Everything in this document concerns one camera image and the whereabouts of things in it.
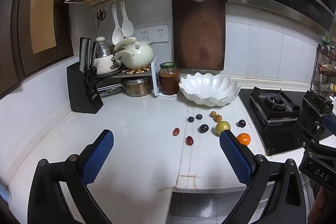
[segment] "cooking pot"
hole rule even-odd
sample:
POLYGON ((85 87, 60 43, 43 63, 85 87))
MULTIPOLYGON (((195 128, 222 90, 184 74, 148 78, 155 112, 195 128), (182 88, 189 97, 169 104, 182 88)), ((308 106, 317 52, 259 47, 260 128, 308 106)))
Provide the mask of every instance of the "cooking pot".
POLYGON ((142 97, 153 91, 153 82, 151 76, 140 76, 123 78, 121 84, 109 85, 97 89, 98 92, 125 88, 126 94, 131 97, 142 97))
POLYGON ((114 59, 122 59, 124 65, 129 69, 142 69, 150 66, 154 58, 154 53, 148 41, 123 45, 123 51, 117 52, 114 59))
POLYGON ((114 60, 113 64, 109 64, 107 66, 99 67, 97 68, 97 75, 106 75, 110 72, 114 72, 118 70, 121 67, 121 61, 120 60, 114 60))
POLYGON ((104 75, 118 70, 121 66, 121 61, 119 60, 119 57, 133 56, 134 53, 132 51, 122 50, 119 51, 119 57, 115 59, 114 51, 120 49, 120 47, 125 44, 132 44, 136 40, 137 39, 135 37, 128 37, 121 40, 117 45, 109 43, 99 43, 96 52, 96 59, 94 61, 94 66, 97 68, 97 75, 104 75))

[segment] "scalloped bowl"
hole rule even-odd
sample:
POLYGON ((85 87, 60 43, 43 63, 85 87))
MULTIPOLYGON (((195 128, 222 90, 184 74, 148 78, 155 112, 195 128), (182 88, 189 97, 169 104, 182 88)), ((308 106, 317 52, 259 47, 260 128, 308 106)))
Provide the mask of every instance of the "scalloped bowl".
POLYGON ((197 72, 194 76, 187 75, 179 83, 183 95, 190 101, 204 106, 223 106, 232 102, 238 96, 240 87, 237 81, 221 74, 213 76, 197 72))

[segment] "black stovetop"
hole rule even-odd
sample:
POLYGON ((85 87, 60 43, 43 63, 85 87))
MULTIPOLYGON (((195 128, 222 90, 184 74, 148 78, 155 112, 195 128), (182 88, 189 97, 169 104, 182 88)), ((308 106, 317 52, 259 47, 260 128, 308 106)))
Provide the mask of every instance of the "black stovetop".
MULTIPOLYGON (((291 129, 295 122, 287 122, 281 125, 268 124, 265 126, 265 121, 257 110, 256 106, 250 100, 252 89, 241 89, 239 97, 242 100, 247 112, 249 113, 257 131, 262 139, 266 155, 274 155, 290 150, 300 148, 300 144, 295 140, 291 133, 291 129)), ((297 106, 302 106, 303 97, 305 92, 284 91, 284 93, 295 103, 297 106)), ((329 136, 323 134, 319 140, 329 136)))

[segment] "gas stove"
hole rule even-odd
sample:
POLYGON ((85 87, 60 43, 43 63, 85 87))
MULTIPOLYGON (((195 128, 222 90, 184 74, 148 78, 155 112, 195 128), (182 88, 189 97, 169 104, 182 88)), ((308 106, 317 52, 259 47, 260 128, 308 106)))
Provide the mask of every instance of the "gas stove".
POLYGON ((265 90, 254 88, 251 101, 258 109, 265 125, 295 122, 300 114, 300 107, 281 90, 265 92, 265 90))
MULTIPOLYGON (((306 109, 306 92, 262 90, 255 87, 253 90, 241 89, 239 97, 262 139, 266 155, 301 147, 293 137, 291 129, 297 121, 308 120, 303 111, 306 109)), ((316 139, 321 140, 330 135, 328 130, 321 130, 316 139)))

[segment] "human hand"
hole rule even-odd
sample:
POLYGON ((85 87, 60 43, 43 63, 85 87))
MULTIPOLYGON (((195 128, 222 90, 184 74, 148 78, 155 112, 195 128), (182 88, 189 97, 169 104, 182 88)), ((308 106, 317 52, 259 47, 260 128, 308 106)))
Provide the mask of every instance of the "human hand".
POLYGON ((324 203, 326 201, 325 188, 321 186, 319 193, 317 194, 316 200, 314 201, 313 207, 308 215, 308 224, 313 224, 322 214, 324 203))

